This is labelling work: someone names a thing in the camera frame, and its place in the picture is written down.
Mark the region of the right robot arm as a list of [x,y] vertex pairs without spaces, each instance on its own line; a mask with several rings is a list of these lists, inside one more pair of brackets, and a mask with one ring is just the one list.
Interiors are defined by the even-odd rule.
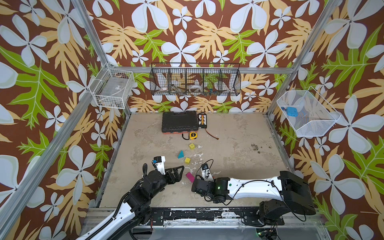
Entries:
[[208,181],[196,176],[191,190],[208,202],[226,206],[242,198],[268,199],[259,205],[257,216],[261,225],[275,223],[287,213],[293,213],[295,217],[316,214],[308,182],[288,171],[281,171],[277,177],[259,180],[225,177]]

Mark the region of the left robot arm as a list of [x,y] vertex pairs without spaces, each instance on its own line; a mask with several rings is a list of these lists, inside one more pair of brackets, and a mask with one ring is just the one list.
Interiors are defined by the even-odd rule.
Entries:
[[120,199],[117,208],[96,227],[78,237],[79,240],[117,240],[134,227],[147,223],[151,218],[152,199],[166,186],[182,179],[184,166],[147,173],[143,165],[143,177]]

